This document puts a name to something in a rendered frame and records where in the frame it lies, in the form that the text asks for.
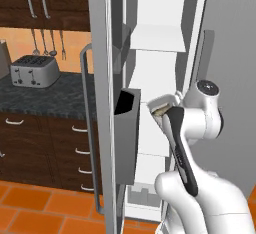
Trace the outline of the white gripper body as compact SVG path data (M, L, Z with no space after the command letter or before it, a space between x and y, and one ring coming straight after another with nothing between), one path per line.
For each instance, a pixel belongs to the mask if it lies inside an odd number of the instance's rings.
M178 94L166 94L151 100L147 106L151 114L163 114L172 106L177 106L181 99Z

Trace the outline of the white freezer cabinet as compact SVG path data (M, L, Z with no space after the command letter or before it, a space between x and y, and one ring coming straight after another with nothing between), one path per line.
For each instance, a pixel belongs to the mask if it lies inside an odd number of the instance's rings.
M132 69L126 73L130 88L141 90L138 152L169 153L169 143L151 116L147 104L166 94L184 93L189 87L206 0L126 0L126 24L131 34L138 24L179 26L185 52L132 49ZM169 168L170 157L138 153L135 183L153 184L156 176ZM125 215L159 222L159 208L130 204L126 190Z

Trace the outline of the white freezer shelf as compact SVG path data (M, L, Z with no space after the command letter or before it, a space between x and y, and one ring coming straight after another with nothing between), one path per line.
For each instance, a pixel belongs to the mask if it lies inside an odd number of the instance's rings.
M138 24L131 34L131 48L166 52L185 52L179 26Z
M142 155L148 155L148 156L157 156L157 157L170 157L170 154L169 153L151 153L151 152L138 152L139 154L142 154Z

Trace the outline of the grey freezer door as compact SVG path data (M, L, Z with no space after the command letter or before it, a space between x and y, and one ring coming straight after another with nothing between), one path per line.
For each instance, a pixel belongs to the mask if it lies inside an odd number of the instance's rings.
M122 43L126 0L88 1L106 234L123 234L127 185L116 182L114 112L121 90L131 89L126 73L132 65L128 52L121 73L115 74L113 47Z

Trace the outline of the white freezer drawer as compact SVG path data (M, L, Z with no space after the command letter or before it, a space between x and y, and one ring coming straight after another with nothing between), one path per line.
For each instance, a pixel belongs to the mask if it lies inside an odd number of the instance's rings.
M128 186L128 202L130 204L159 208L161 199L153 184L135 183Z

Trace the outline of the tall grey door bin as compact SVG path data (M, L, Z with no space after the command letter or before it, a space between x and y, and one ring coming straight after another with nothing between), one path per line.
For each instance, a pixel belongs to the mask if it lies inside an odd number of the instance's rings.
M114 112L118 184L133 185L138 153L140 89L122 89Z

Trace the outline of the small grey door bin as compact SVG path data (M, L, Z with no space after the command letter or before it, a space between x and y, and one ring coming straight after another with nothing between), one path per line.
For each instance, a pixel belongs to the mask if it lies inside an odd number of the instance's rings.
M121 38L121 46L113 47L113 71L115 74L121 73L130 49L131 28L126 24L122 24Z

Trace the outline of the grey fridge door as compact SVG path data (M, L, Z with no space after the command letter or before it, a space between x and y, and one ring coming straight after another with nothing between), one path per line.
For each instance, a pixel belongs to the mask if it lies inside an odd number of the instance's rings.
M224 128L192 154L248 196L256 185L256 0L207 0L202 29L215 32L207 78L220 88Z

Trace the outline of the dark wood drawer cabinet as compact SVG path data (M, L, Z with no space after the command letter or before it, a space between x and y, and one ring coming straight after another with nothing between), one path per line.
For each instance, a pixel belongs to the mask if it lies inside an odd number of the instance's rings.
M65 190L88 192L81 190L83 184L93 188L92 168L90 155L81 155L75 152L90 151L88 132L72 131L74 125L79 129L87 129L85 120L48 117L48 126L52 138L61 187Z

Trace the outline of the hanging metal fork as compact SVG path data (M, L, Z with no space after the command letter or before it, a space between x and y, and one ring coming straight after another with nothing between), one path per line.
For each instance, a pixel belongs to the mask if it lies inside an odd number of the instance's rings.
M63 31L59 30L59 36L61 40L61 46L62 46L62 60L66 60L66 50L65 50L65 45L64 45L64 36L63 36Z

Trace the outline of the hanging metal utensil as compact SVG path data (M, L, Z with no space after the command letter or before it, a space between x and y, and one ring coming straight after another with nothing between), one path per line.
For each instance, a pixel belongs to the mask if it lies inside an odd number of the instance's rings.
M52 47L53 49L50 51L50 56L56 56L57 55L57 51L55 48L55 42L54 42L54 33L53 30L50 30L50 36L51 36L51 41L52 41Z
M47 46L46 46L46 42L45 42L44 29L40 29L40 33L41 33L42 42L43 42L43 46L44 46L43 55L44 55L44 56L48 56L48 55L49 55L49 52L47 51Z
M33 55L39 56L40 55L40 51L39 51L38 46L37 46L35 30L33 28L31 29L31 33L32 33L32 36L33 36L34 47L35 47L35 49L33 50Z

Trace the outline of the silver toaster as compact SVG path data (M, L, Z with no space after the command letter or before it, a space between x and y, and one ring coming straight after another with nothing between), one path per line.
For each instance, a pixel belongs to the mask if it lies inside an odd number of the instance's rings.
M12 84L18 87L47 88L61 73L51 56L24 55L11 64Z

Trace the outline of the dark wood cupboard door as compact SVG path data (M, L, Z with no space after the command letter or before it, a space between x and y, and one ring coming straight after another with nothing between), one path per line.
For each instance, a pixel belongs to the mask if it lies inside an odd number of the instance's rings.
M0 27L32 28L34 24L28 0L0 0Z
M88 0L46 0L50 19L44 14L44 28L65 31L89 31Z

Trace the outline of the dark wood base cabinet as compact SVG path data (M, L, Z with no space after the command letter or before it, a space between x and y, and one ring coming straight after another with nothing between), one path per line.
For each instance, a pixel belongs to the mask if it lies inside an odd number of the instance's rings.
M22 125L8 125L24 120ZM0 180L54 187L51 166L52 144L45 117L0 113Z

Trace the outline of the grey object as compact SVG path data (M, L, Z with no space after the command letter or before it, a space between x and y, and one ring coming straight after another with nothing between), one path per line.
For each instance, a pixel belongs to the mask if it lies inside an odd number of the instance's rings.
M0 79L10 73L10 54L5 40L0 39Z

